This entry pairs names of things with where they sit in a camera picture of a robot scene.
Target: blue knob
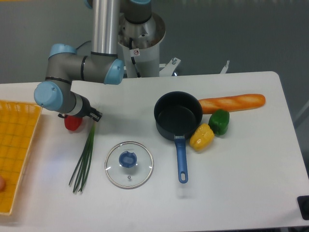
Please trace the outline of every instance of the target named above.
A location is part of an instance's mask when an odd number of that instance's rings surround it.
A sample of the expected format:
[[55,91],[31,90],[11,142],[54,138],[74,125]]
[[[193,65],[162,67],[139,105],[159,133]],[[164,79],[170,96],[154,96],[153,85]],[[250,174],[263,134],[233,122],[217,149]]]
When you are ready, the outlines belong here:
[[124,151],[119,156],[119,163],[125,168],[132,168],[136,165],[137,157],[134,152]]

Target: green bell pepper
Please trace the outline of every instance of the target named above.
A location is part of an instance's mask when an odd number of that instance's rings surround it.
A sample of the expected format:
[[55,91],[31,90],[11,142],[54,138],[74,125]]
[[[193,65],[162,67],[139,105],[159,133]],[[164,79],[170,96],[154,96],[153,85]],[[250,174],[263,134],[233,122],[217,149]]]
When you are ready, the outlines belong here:
[[224,135],[227,131],[229,121],[230,113],[219,109],[211,115],[208,125],[216,135]]

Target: baguette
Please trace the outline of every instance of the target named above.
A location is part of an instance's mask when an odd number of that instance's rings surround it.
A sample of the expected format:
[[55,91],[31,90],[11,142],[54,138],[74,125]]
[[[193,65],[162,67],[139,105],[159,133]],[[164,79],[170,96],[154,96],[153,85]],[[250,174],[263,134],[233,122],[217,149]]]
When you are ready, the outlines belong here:
[[251,110],[263,106],[266,102],[262,94],[243,94],[231,97],[207,98],[198,100],[202,106],[203,114],[213,114],[219,109],[228,112]]

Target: metal rim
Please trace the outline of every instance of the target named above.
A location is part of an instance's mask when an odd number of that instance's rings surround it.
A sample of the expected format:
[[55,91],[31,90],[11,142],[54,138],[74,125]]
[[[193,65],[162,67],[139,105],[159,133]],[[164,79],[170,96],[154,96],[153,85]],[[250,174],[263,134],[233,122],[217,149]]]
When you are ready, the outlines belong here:
[[[138,145],[138,146],[144,148],[144,149],[147,151],[148,155],[150,156],[151,167],[152,167],[152,168],[150,169],[150,172],[148,173],[148,175],[146,176],[146,178],[145,178],[142,182],[140,182],[140,183],[138,183],[138,184],[136,184],[136,185],[132,185],[132,186],[130,186],[130,187],[129,187],[129,186],[120,185],[120,184],[116,183],[115,181],[113,181],[113,179],[110,177],[110,175],[109,175],[108,172],[107,172],[107,160],[108,160],[108,158],[110,157],[110,155],[111,155],[111,154],[113,153],[113,151],[114,151],[115,149],[117,149],[119,146],[126,145],[126,144],[135,144],[135,145]],[[153,169],[154,169],[154,158],[153,158],[151,152],[150,152],[143,144],[140,144],[140,143],[134,142],[134,141],[127,141],[127,142],[122,142],[122,143],[117,144],[116,146],[114,146],[114,147],[109,151],[109,153],[107,154],[107,157],[106,157],[106,159],[105,159],[105,165],[104,165],[104,167],[105,167],[105,173],[106,173],[108,179],[109,179],[114,185],[116,185],[117,187],[119,187],[119,188],[121,188],[121,189],[135,189],[135,188],[137,188],[137,187],[139,187],[139,186],[142,186],[142,185],[149,179],[149,177],[151,176],[151,174],[153,173]]]

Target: black saucepan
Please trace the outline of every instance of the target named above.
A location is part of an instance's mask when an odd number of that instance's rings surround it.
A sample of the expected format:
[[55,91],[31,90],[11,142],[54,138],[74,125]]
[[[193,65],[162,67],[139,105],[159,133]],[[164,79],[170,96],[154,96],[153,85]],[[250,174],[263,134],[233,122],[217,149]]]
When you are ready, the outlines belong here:
[[175,141],[177,151],[178,179],[188,181],[185,140],[198,128],[203,111],[198,100],[185,92],[170,92],[155,104],[154,117],[159,133],[166,139]]

